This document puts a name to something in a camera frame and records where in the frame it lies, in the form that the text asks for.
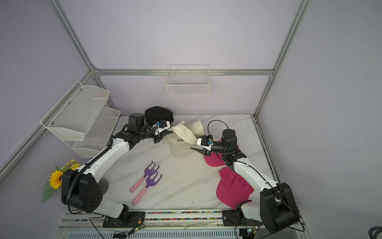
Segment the black cap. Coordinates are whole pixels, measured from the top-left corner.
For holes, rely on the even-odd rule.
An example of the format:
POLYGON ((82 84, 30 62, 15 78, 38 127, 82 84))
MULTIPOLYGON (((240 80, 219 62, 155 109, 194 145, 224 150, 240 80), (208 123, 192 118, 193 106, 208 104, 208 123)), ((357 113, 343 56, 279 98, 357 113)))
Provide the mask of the black cap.
POLYGON ((151 107, 145 111, 145 117, 148 125, 154 125, 155 122, 166 120, 172 123, 174 121, 173 112, 169 109, 159 106, 151 107))

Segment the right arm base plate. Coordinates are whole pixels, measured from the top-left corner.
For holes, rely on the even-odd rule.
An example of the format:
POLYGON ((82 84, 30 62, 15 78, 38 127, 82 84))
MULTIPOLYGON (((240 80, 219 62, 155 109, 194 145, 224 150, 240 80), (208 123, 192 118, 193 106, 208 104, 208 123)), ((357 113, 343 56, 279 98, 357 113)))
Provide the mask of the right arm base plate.
POLYGON ((241 204, 236 205, 236 209, 223 210, 222 211, 222 220, 225 227, 228 226, 262 226, 263 223, 247 219, 244 217, 244 213, 240 208, 241 204))

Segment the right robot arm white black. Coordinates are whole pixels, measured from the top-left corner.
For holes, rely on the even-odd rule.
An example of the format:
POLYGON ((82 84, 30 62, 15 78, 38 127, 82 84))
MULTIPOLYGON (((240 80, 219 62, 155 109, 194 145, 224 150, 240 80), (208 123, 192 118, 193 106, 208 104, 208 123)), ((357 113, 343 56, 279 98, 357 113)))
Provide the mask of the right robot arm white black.
POLYGON ((212 135, 204 135, 197 138, 197 145, 199 148, 193 150, 202 155, 220 154, 226 166, 259 192, 260 202, 239 204, 244 218, 262 222, 271 234, 301 223, 291 188, 270 179, 250 162, 237 144, 235 130, 225 129, 220 141, 214 141, 212 135))

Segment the cream Colorado cap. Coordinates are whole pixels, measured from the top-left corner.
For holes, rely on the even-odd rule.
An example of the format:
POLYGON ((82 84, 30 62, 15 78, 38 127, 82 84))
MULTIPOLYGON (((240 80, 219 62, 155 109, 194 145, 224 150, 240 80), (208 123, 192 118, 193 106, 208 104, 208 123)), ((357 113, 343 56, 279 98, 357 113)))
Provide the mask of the cream Colorado cap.
POLYGON ((174 132, 167 135, 166 139, 169 142, 170 152, 174 156, 184 156, 194 152, 191 148, 195 147, 195 144, 188 144, 174 132))
POLYGON ((204 127, 201 121, 196 121, 189 126, 182 121, 173 127, 173 132, 183 141, 188 144, 197 144, 198 138, 205 135, 204 127))

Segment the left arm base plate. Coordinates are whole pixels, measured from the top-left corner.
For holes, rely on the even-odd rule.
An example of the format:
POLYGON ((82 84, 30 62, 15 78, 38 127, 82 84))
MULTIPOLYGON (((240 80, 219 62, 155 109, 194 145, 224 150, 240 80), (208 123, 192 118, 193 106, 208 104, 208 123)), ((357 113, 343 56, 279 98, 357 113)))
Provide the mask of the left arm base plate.
POLYGON ((123 206, 119 217, 105 217, 102 225, 103 228, 137 228, 143 225, 146 212, 130 211, 127 205, 123 204, 123 206))

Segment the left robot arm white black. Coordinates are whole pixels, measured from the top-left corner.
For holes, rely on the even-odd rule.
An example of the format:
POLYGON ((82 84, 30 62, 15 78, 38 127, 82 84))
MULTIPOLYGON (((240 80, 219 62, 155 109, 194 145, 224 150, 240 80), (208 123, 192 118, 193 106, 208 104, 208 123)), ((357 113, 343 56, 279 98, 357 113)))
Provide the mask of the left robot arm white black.
POLYGON ((127 223, 130 220, 128 206, 104 196, 98 184, 111 166, 140 141, 151 138, 154 143, 159 143, 164 136, 169 135, 173 121, 173 112, 161 107, 150 108, 144 114, 131 114, 127 124, 109 137, 106 147, 99 154, 78 169, 63 173, 62 203, 68 208, 127 223))

